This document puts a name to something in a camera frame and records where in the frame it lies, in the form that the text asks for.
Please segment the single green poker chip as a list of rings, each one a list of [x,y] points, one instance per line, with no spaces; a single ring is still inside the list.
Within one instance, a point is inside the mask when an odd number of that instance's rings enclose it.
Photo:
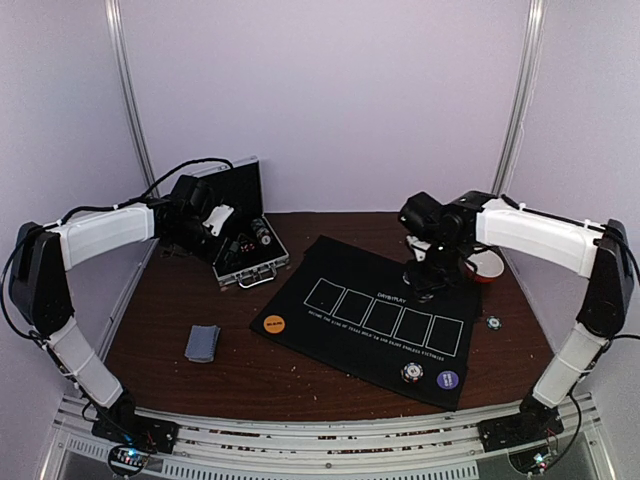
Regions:
[[[502,322],[498,317],[490,316],[486,320],[487,326],[491,330],[499,330],[502,327]]]

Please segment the purple small blind button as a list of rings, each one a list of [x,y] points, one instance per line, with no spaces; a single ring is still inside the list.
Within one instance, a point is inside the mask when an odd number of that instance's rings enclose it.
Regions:
[[[436,383],[442,390],[455,390],[460,384],[460,377],[453,370],[444,370],[437,375]]]

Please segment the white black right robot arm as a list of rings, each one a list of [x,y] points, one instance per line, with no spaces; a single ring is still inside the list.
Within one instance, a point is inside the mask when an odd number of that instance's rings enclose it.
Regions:
[[[463,281],[462,263],[476,248],[497,247],[547,261],[587,282],[576,323],[517,413],[483,421],[485,449],[542,438],[559,418],[558,406],[587,375],[625,324],[639,267],[624,225],[577,221],[537,211],[506,195],[469,191],[442,204],[425,192],[398,214],[415,257],[405,281],[430,300]]]

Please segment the poker chip stack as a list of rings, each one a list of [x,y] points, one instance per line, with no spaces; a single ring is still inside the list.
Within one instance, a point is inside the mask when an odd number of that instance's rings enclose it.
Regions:
[[[424,376],[424,369],[417,362],[408,362],[401,368],[401,378],[408,384],[419,382]]]

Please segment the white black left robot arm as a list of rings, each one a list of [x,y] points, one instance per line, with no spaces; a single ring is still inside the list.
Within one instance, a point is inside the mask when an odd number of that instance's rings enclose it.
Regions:
[[[230,224],[227,201],[135,198],[110,206],[81,206],[47,224],[27,222],[3,270],[3,305],[12,305],[28,329],[22,337],[44,350],[97,413],[94,433],[123,444],[156,442],[173,430],[136,412],[128,388],[86,337],[74,305],[76,270],[116,250],[161,240],[193,250],[208,246]]]

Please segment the orange big blind button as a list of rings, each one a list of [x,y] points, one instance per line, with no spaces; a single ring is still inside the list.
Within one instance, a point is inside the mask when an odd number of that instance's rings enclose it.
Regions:
[[[286,328],[286,322],[279,315],[269,315],[263,321],[263,329],[266,333],[277,335],[282,333]]]

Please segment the blue playing card deck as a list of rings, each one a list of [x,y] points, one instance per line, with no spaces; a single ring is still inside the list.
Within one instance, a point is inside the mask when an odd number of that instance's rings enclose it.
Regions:
[[[195,363],[213,362],[220,331],[221,329],[216,325],[193,325],[184,356]]]

